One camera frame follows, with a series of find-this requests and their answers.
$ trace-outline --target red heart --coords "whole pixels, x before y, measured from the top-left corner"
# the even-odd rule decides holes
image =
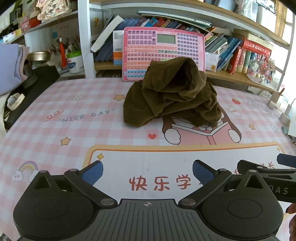
[[[148,137],[149,137],[151,140],[153,140],[153,139],[155,139],[155,138],[156,138],[156,134],[153,134],[153,135],[151,135],[151,134],[148,134]]]

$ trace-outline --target brown cloth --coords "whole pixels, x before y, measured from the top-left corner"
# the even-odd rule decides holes
[[[124,122],[139,127],[173,114],[196,126],[217,126],[221,118],[217,93],[206,79],[190,58],[152,61],[143,81],[135,82],[126,95]]]

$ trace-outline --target fingernail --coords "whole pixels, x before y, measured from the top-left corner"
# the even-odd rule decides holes
[[[294,231],[294,227],[293,227],[293,226],[291,226],[291,227],[290,227],[290,229],[289,229],[289,233],[290,233],[290,234],[292,234],[292,233],[293,233],[293,231]]]

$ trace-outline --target yellow star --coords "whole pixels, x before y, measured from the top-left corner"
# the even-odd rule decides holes
[[[68,137],[65,137],[65,139],[61,140],[61,146],[68,146],[70,140],[71,139],[69,139]]]
[[[124,95],[116,95],[114,98],[114,100],[118,100],[118,101],[121,101],[123,99],[125,99]]]
[[[251,124],[249,124],[249,128],[253,131],[253,130],[256,130],[256,128],[253,126],[253,125],[251,125]]]
[[[103,154],[101,153],[100,155],[97,156],[97,158],[100,160],[102,160],[104,158]]]

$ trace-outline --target qr code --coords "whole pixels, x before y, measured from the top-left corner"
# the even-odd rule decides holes
[[[114,39],[122,39],[123,33],[114,33]]]

